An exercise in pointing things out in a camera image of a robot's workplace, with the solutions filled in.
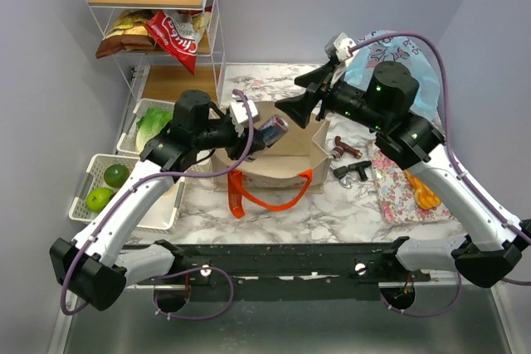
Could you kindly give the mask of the green lettuce leaf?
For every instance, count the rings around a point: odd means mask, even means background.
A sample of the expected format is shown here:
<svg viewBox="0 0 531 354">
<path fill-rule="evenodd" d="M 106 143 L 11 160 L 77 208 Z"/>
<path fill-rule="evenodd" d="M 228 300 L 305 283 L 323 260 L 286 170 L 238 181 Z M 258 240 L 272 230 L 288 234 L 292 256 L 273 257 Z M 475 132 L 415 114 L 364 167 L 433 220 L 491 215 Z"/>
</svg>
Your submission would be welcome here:
<svg viewBox="0 0 531 354">
<path fill-rule="evenodd" d="M 135 139 L 136 150 L 141 153 L 146 143 L 158 135 L 173 118 L 173 113 L 157 107 L 148 108 L 145 115 L 137 122 Z"/>
</svg>

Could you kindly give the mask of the beige canvas tote bag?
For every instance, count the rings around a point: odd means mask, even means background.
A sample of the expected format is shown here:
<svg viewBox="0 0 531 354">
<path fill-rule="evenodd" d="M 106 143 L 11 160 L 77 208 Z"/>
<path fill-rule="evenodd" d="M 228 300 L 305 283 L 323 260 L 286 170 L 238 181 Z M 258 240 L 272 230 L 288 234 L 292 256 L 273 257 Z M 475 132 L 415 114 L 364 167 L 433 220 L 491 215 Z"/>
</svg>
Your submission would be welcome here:
<svg viewBox="0 0 531 354">
<path fill-rule="evenodd" d="M 227 175 L 213 179 L 218 191 L 227 193 L 228 205 L 236 218 L 245 211 L 242 200 L 269 211 L 286 211 L 308 193 L 321 193 L 329 173 L 331 157 L 325 150 L 329 121 L 312 115 L 305 129 L 291 122 L 272 101 L 256 104 L 261 120 L 275 114 L 287 122 L 290 130 L 271 148 L 251 162 L 243 162 Z"/>
</svg>

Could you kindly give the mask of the green lime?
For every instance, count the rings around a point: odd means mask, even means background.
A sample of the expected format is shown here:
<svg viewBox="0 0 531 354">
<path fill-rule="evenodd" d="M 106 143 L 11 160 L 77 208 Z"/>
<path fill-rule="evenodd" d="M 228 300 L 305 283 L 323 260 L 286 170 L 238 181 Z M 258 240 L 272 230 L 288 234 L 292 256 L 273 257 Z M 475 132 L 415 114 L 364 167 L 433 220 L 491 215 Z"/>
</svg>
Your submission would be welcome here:
<svg viewBox="0 0 531 354">
<path fill-rule="evenodd" d="M 129 169 L 122 164 L 112 164 L 104 171 L 104 182 L 112 188 L 121 188 L 129 178 Z"/>
</svg>

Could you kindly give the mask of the red white snack packet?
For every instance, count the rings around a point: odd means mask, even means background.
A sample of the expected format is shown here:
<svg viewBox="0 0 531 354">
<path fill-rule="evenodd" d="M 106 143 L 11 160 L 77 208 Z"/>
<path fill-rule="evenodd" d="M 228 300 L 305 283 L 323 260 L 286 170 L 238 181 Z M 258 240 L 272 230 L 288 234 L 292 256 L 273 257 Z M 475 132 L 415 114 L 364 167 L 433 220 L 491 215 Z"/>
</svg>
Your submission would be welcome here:
<svg viewBox="0 0 531 354">
<path fill-rule="evenodd" d="M 207 31 L 211 13 L 159 10 L 146 24 L 156 44 L 195 75 L 199 43 Z"/>
</svg>

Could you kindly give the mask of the yellow brown chip bag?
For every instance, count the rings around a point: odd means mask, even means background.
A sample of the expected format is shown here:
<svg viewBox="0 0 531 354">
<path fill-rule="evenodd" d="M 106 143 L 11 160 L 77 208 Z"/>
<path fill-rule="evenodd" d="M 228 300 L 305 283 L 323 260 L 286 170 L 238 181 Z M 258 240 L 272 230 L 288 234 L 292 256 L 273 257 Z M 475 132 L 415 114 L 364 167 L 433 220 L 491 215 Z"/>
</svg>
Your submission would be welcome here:
<svg viewBox="0 0 531 354">
<path fill-rule="evenodd" d="M 95 58 L 112 56 L 121 51 L 153 51 L 156 42 L 146 28 L 153 16 L 153 12 L 148 9 L 122 11 L 105 33 Z"/>
</svg>

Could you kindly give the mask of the braided golden bread loaf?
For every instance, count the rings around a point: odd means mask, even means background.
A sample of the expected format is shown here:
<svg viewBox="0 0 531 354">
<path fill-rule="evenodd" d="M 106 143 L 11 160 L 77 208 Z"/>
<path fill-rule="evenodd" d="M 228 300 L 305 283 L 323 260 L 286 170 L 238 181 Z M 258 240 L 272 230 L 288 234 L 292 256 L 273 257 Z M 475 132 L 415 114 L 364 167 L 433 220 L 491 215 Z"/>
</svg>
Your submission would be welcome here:
<svg viewBox="0 0 531 354">
<path fill-rule="evenodd" d="M 412 185 L 414 201 L 422 210 L 436 209 L 441 204 L 439 197 L 421 180 L 413 176 L 408 170 L 405 171 L 405 175 Z"/>
</svg>

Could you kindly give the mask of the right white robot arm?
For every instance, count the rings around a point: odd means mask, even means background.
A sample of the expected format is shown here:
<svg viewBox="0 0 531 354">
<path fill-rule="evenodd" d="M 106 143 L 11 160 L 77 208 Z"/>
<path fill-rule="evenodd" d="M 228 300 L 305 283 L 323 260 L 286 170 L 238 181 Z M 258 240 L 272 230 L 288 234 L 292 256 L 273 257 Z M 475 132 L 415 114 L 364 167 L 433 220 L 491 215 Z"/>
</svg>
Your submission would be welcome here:
<svg viewBox="0 0 531 354">
<path fill-rule="evenodd" d="M 504 209 L 448 153 L 448 141 L 432 122 L 411 111 L 419 83 L 410 71 L 384 61 L 366 90 L 333 73 L 324 65 L 297 77 L 305 92 L 276 101 L 276 108 L 303 129 L 316 106 L 317 119 L 333 113 L 368 128 L 381 152 L 424 183 L 466 231 L 457 239 L 404 240 L 382 259 L 383 274 L 398 281 L 420 269 L 454 271 L 481 288 L 502 280 L 530 246 L 530 223 Z"/>
</svg>

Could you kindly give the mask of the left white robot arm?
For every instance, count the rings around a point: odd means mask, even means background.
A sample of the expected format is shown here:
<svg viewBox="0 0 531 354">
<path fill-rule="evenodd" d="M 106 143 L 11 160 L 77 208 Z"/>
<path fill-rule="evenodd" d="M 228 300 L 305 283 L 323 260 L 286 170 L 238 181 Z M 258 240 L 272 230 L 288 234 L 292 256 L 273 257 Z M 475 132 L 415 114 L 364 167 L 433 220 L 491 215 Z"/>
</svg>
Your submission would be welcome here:
<svg viewBox="0 0 531 354">
<path fill-rule="evenodd" d="M 237 164 L 251 154 L 254 124 L 260 118 L 254 102 L 240 90 L 222 112 L 200 90 L 185 91 L 173 108 L 173 118 L 151 138 L 127 182 L 109 205 L 72 240 L 57 239 L 49 250 L 61 285 L 61 311 L 68 316 L 67 293 L 100 311 L 109 308 L 129 285 L 133 266 L 118 266 L 119 252 L 153 204 L 180 178 L 200 178 L 192 172 L 203 150 L 225 148 Z"/>
</svg>

